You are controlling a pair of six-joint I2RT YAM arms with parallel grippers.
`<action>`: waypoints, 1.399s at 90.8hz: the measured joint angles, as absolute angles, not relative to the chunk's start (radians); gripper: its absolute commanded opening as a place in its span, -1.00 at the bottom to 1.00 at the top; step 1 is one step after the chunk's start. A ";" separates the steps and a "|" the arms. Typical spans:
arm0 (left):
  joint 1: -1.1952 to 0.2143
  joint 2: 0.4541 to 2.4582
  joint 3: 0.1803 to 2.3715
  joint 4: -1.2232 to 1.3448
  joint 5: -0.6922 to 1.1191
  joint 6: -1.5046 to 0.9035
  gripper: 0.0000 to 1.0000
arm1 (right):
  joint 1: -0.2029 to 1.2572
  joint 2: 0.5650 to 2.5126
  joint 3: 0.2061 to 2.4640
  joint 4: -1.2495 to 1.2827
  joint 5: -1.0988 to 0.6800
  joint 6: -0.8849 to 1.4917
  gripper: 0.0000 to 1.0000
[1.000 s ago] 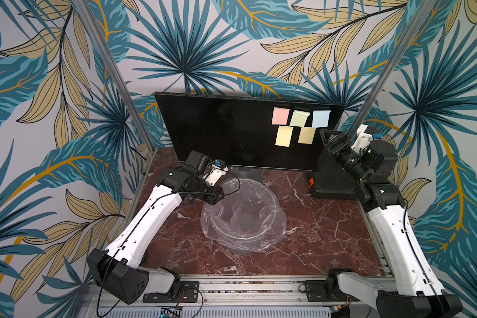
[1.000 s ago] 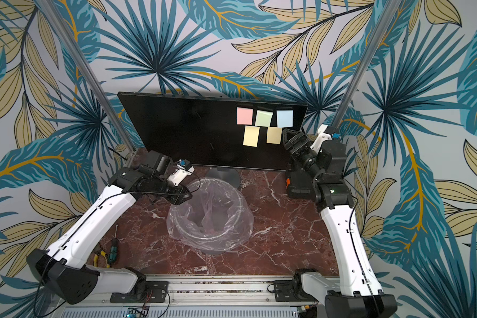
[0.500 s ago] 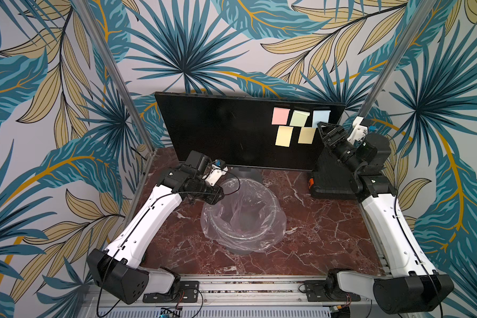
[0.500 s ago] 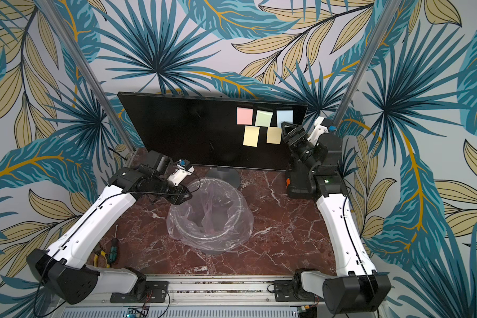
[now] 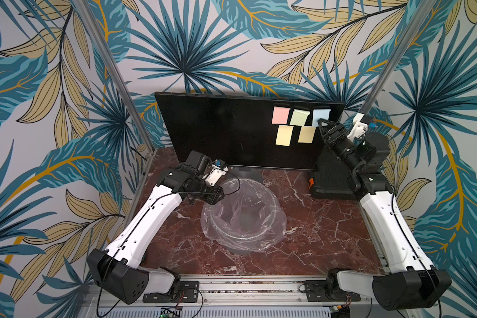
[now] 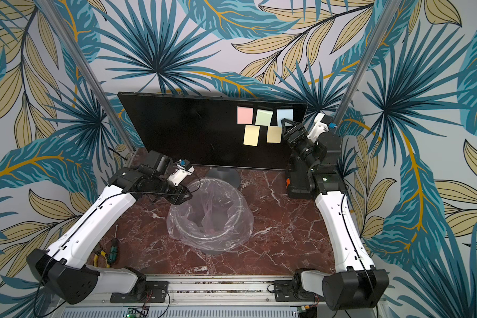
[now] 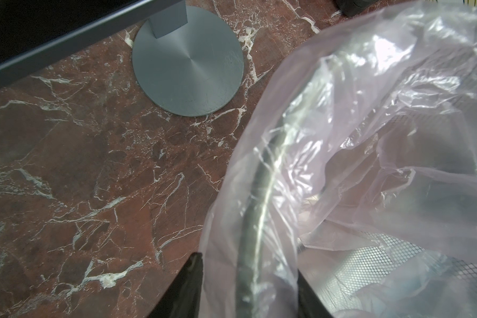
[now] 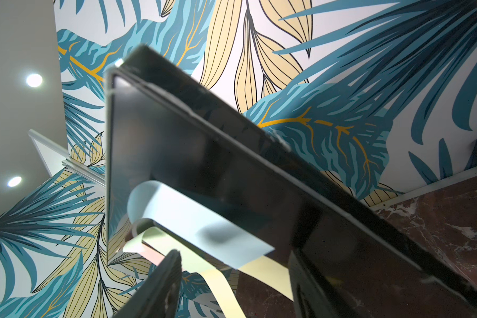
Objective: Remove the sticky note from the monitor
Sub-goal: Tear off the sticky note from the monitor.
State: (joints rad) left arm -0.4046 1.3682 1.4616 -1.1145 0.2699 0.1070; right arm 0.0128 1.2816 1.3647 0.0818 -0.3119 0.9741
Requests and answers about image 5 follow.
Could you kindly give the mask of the pink sticky note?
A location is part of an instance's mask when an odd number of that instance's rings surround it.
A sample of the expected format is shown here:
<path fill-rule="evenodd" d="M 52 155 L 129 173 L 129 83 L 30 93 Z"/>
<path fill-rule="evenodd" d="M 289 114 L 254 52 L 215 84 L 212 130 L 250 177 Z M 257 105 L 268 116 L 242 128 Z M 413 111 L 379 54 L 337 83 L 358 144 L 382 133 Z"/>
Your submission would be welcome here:
<path fill-rule="evenodd" d="M 272 114 L 273 125 L 286 125 L 290 115 L 290 108 L 287 107 L 274 107 Z"/>

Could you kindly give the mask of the blue sticky note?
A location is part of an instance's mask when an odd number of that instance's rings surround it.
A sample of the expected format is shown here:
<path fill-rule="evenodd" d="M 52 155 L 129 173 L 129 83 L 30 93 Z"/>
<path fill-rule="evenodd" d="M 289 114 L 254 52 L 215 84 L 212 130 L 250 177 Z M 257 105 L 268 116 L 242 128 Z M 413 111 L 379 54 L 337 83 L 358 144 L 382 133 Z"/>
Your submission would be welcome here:
<path fill-rule="evenodd" d="M 312 127 L 318 127 L 319 126 L 319 123 L 318 123 L 318 120 L 319 119 L 324 119 L 324 120 L 329 120 L 329 116 L 330 116 L 330 113 L 331 113 L 331 110 L 330 109 L 314 109 L 313 110 L 313 118 L 312 118 Z"/>

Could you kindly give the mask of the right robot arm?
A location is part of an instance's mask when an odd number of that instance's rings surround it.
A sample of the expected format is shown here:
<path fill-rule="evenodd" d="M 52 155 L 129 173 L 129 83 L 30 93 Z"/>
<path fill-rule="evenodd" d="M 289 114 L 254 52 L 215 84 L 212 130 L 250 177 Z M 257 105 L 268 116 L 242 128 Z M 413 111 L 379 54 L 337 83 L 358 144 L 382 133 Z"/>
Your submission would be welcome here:
<path fill-rule="evenodd" d="M 423 252 L 396 201 L 394 188 L 380 172 L 390 155 L 388 137 L 368 132 L 369 116 L 359 115 L 352 130 L 318 119 L 324 148 L 311 174 L 310 192 L 318 198 L 358 200 L 376 233 L 388 268 L 375 276 L 353 270 L 329 271 L 326 292 L 331 297 L 364 295 L 387 311 L 430 308 L 452 284 Z"/>

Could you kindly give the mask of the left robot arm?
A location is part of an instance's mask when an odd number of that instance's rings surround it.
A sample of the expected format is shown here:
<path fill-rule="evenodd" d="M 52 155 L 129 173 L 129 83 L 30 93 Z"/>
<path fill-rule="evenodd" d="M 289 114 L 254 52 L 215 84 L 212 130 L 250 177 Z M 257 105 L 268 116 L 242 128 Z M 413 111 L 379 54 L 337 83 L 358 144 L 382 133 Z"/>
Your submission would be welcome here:
<path fill-rule="evenodd" d="M 180 277 L 166 270 L 140 267 L 148 245 L 187 197 L 215 205 L 225 194 L 218 181 L 228 167 L 196 151 L 174 168 L 165 169 L 152 192 L 130 224 L 103 250 L 87 257 L 91 277 L 102 290 L 130 305 L 144 293 L 176 294 Z"/>

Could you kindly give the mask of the green sticky note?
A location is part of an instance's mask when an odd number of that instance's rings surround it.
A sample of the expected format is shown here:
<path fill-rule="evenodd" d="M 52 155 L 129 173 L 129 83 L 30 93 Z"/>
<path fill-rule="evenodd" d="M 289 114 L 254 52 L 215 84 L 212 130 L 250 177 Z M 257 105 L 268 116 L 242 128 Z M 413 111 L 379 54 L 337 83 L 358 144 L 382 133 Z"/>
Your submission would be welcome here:
<path fill-rule="evenodd" d="M 290 125 L 303 127 L 306 125 L 308 116 L 310 115 L 309 111 L 295 109 L 290 120 Z"/>

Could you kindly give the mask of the yellow sticky note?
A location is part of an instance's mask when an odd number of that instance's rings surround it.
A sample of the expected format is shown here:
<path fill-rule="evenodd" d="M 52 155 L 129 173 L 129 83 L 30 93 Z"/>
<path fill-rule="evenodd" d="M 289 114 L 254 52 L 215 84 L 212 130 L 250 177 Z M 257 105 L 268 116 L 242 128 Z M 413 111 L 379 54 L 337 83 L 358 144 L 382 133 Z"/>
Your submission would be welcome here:
<path fill-rule="evenodd" d="M 315 127 L 304 126 L 301 127 L 298 143 L 311 144 L 315 136 Z"/>
<path fill-rule="evenodd" d="M 278 127 L 275 145 L 289 147 L 293 129 L 294 127 L 290 125 L 280 125 Z"/>

